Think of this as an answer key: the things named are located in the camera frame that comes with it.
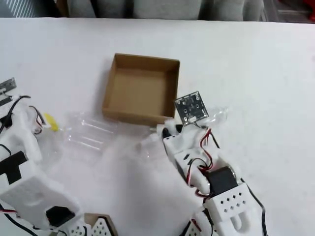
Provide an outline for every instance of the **clear plastic bag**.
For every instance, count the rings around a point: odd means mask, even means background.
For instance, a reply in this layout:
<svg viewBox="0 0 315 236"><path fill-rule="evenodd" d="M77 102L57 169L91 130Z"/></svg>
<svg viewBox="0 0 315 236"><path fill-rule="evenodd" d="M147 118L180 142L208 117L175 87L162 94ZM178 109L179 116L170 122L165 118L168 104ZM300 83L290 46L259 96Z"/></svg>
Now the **clear plastic bag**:
<svg viewBox="0 0 315 236"><path fill-rule="evenodd" d="M115 139L118 123L101 115L74 113L68 115L64 129L64 147L67 154L81 160L93 161L102 157Z"/></svg>
<svg viewBox="0 0 315 236"><path fill-rule="evenodd" d="M214 128L223 124L227 119L228 109L226 107L208 108L207 111L209 116L197 122L198 124ZM165 154L161 137L157 133L147 136L139 145L139 153L142 161L159 160Z"/></svg>

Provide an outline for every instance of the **open cardboard box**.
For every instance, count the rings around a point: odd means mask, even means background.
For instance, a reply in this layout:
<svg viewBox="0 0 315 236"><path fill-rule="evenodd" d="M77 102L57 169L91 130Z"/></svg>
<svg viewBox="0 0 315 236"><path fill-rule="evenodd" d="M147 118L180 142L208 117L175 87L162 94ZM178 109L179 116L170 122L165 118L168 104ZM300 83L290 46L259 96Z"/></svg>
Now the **open cardboard box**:
<svg viewBox="0 0 315 236"><path fill-rule="evenodd" d="M103 114L142 125L173 118L179 68L178 60L115 54Z"/></svg>

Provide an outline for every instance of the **cardboard piece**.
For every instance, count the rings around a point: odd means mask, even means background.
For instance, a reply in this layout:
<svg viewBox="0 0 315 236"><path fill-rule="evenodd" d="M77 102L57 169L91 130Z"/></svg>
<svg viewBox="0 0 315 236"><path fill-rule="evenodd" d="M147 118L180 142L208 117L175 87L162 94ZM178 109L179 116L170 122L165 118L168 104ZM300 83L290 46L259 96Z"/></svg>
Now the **cardboard piece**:
<svg viewBox="0 0 315 236"><path fill-rule="evenodd" d="M179 68L178 60L115 54L103 114L142 125L173 118Z"/></svg>

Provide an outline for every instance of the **circuit board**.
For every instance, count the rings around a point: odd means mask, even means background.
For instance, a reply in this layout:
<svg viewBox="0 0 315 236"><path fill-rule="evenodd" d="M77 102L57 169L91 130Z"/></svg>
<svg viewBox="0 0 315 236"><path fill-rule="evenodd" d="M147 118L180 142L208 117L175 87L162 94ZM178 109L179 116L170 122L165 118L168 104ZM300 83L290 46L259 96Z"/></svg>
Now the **circuit board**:
<svg viewBox="0 0 315 236"><path fill-rule="evenodd" d="M176 99L175 107L183 126L209 116L198 91Z"/></svg>

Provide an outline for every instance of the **white tabletop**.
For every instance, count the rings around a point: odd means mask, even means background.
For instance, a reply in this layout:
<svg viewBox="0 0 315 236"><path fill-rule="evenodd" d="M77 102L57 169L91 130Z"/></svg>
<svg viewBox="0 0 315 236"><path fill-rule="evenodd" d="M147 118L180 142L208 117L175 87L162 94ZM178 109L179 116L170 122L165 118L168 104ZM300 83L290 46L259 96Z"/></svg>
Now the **white tabletop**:
<svg viewBox="0 0 315 236"><path fill-rule="evenodd" d="M198 90L207 106L230 108L216 135L265 204L269 235L314 235L314 25L0 19L1 80L15 77L61 123L67 112L100 111L115 53L179 59L179 96ZM52 176L85 211L109 214L121 236L178 235L201 200L167 158L115 158L90 167L65 157ZM24 235L3 216L0 225Z"/></svg>

